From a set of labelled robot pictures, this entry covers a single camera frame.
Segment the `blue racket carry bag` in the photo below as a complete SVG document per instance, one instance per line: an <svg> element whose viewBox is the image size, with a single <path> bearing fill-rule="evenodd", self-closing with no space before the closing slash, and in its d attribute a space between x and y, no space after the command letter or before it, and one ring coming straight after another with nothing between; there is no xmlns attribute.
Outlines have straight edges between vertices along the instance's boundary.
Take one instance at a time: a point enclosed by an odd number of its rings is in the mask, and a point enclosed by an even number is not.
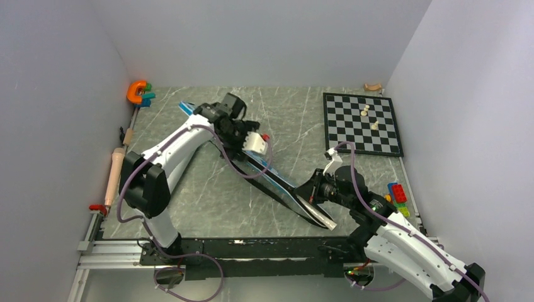
<svg viewBox="0 0 534 302"><path fill-rule="evenodd" d="M259 173L268 164L267 161L253 152L244 152L244 155L244 160L234 160L232 162L232 165L241 173L245 173L245 165L251 168L254 173ZM248 183L265 193L265 195L279 202L285 208L293 211L310 224L327 229L318 221L316 221L307 211L307 208L304 206L306 201L295 194L295 186L291 182L287 181L284 177L279 175L279 173L273 167L269 167L269 169L261 177L249 179Z"/></svg>

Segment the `blue badminton racket front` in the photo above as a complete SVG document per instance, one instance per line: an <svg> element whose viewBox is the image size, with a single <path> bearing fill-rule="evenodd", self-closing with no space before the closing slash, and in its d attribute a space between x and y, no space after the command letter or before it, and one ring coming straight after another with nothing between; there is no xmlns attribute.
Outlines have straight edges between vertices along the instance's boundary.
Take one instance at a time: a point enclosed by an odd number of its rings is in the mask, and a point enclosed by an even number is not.
<svg viewBox="0 0 534 302"><path fill-rule="evenodd" d="M311 214L311 216L316 221L318 221L321 225L323 225L330 231L333 231L336 229L337 224L331 219L331 217L324 210L320 210L318 206L314 206L309 203L304 203L304 206L307 208L307 211Z"/></svg>

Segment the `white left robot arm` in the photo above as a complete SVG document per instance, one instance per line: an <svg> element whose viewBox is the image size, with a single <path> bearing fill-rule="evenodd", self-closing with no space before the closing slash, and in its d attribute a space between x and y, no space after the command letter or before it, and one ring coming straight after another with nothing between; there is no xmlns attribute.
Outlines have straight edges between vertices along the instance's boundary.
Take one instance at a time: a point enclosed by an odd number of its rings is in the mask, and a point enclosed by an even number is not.
<svg viewBox="0 0 534 302"><path fill-rule="evenodd" d="M204 143L217 146L230 166L254 187L271 196L305 221L324 227L315 209L298 199L294 188L262 159L269 152L269 138L259 133L260 122L247 120L246 103L227 93L220 102L198 106L181 103L188 119L154 147L123 160L120 201L137 212L165 264L175 263L182 253L181 235L168 211L176 188L194 153Z"/></svg>

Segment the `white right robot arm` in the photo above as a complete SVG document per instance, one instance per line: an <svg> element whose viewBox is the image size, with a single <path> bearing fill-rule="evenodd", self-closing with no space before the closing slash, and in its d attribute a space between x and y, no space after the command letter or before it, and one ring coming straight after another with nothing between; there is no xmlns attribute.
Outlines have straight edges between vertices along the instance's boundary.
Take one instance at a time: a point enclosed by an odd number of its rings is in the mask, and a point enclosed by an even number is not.
<svg viewBox="0 0 534 302"><path fill-rule="evenodd" d="M480 265L465 264L442 250L398 208L370 191L354 168L342 166L333 174L316 169L301 189L308 204L328 201L349 209L358 225L348 237L351 259L367 257L387 266L431 301L488 301Z"/></svg>

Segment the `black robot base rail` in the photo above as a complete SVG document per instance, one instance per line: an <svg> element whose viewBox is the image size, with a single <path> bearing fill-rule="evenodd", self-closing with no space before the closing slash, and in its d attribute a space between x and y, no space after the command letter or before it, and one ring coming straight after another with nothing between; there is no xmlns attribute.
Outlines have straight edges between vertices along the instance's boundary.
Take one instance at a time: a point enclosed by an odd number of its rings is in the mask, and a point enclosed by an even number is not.
<svg viewBox="0 0 534 302"><path fill-rule="evenodd" d="M184 259L143 243L141 266L179 267L185 280L213 277L323 276L350 274L370 281L376 264L351 250L346 237L184 238Z"/></svg>

